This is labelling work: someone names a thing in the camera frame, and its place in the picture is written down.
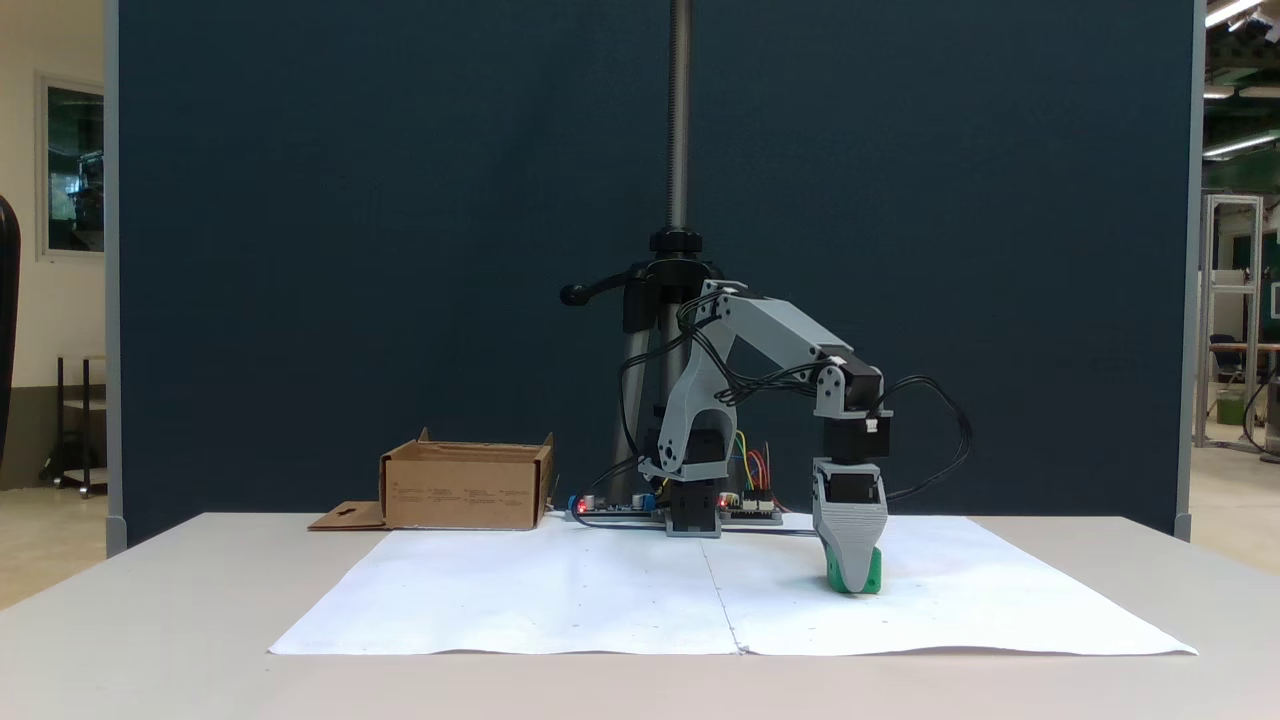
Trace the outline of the grey ribbed wide gripper finger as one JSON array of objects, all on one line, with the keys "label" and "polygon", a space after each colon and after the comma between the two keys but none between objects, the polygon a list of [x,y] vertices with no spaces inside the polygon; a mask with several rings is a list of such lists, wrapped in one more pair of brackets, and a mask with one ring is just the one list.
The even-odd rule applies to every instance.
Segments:
[{"label": "grey ribbed wide gripper finger", "polygon": [[878,542],[888,520],[886,505],[820,503],[813,529],[826,553],[826,578],[841,594],[878,594],[882,552]]}]

